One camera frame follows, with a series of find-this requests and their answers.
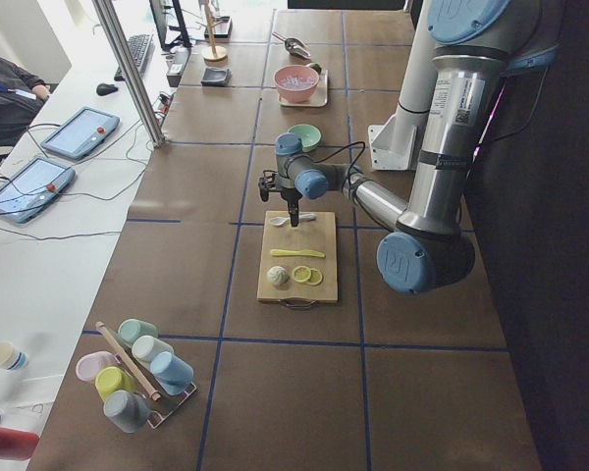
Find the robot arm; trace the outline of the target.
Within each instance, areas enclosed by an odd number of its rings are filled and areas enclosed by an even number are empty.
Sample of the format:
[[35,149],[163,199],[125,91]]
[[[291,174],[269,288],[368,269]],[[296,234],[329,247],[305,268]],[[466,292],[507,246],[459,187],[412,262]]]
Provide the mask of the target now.
[[411,170],[402,199],[353,165],[323,164],[291,133],[275,142],[277,168],[259,180],[293,222],[302,198],[342,192],[387,230],[377,266],[392,289],[417,294],[448,286],[473,268],[475,251],[457,212],[475,150],[501,81],[548,67],[556,56],[561,1],[426,1],[416,25],[396,112],[369,130],[386,169]]

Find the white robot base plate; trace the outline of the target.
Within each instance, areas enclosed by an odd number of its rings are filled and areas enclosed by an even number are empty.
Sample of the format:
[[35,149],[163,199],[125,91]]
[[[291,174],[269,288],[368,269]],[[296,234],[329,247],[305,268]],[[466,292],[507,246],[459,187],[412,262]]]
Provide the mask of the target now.
[[367,129],[374,170],[411,171],[415,169],[415,154],[421,118],[401,104],[383,125]]

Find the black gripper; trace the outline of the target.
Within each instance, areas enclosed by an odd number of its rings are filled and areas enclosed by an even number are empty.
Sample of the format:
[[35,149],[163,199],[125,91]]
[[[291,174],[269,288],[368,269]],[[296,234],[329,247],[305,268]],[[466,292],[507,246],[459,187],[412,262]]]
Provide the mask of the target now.
[[301,193],[294,187],[283,187],[280,194],[288,204],[291,227],[296,228],[298,226],[298,202],[301,200]]

